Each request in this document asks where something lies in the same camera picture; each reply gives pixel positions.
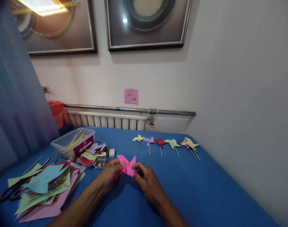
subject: radiator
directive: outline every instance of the radiator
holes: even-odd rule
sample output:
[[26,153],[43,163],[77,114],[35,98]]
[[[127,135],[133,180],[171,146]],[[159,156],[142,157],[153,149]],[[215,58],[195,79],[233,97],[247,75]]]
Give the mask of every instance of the radiator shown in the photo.
[[66,124],[72,124],[75,127],[80,125],[89,125],[97,127],[144,130],[144,124],[147,117],[114,114],[114,113],[97,113],[64,110],[63,120]]

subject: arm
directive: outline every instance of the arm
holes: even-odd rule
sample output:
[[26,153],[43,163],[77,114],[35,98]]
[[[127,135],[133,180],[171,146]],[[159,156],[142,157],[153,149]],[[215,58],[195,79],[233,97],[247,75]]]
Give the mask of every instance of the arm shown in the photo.
[[166,226],[188,226],[179,214],[174,204],[165,194],[161,184],[151,168],[142,162],[135,163],[132,169],[138,170],[134,174],[134,180],[140,185],[143,194],[149,203],[154,205],[160,212]]
[[100,175],[48,226],[84,226],[101,198],[111,190],[116,173],[124,168],[125,164],[118,159],[108,162]]

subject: yellow pinwheel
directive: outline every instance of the yellow pinwheel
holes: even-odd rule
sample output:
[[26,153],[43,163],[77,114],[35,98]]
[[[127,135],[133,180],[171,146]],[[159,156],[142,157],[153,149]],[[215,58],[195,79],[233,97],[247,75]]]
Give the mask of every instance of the yellow pinwheel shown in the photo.
[[134,137],[132,141],[138,141],[138,146],[140,145],[141,140],[146,139],[145,137],[141,137],[141,135],[138,134],[138,137]]
[[194,151],[194,153],[196,154],[196,156],[198,157],[198,159],[200,160],[200,157],[197,155],[197,153],[196,153],[196,149],[195,149],[195,147],[196,146],[198,146],[198,145],[200,145],[199,143],[197,143],[197,144],[194,144],[192,141],[191,141],[191,139],[189,139],[189,138],[186,138],[185,137],[185,139],[186,139],[186,141],[184,140],[183,142],[182,142],[182,145],[188,145],[189,147],[191,147],[192,148],[192,150]]

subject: hand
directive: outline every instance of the hand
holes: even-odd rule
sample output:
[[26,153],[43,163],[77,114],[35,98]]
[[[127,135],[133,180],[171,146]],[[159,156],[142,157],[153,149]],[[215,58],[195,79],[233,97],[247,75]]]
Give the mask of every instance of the hand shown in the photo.
[[107,194],[115,181],[116,173],[125,168],[125,164],[120,164],[119,159],[109,161],[100,175],[97,177],[97,181],[101,183],[101,187],[104,194]]
[[158,207],[164,200],[168,199],[151,168],[145,166],[142,162],[135,163],[131,168],[135,170],[139,169],[138,172],[134,173],[132,179],[140,185],[149,203]]

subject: white wall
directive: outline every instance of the white wall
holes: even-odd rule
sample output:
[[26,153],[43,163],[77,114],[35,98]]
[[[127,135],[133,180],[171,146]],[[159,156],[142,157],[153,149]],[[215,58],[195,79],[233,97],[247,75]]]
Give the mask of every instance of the white wall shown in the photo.
[[[190,123],[186,132],[288,226],[288,0],[194,0],[183,49],[113,54],[104,3],[94,4],[99,54],[32,59],[50,98],[196,111],[160,116],[148,130],[184,132]],[[124,103],[130,87],[138,105]]]
[[288,0],[201,1],[187,133],[288,226]]

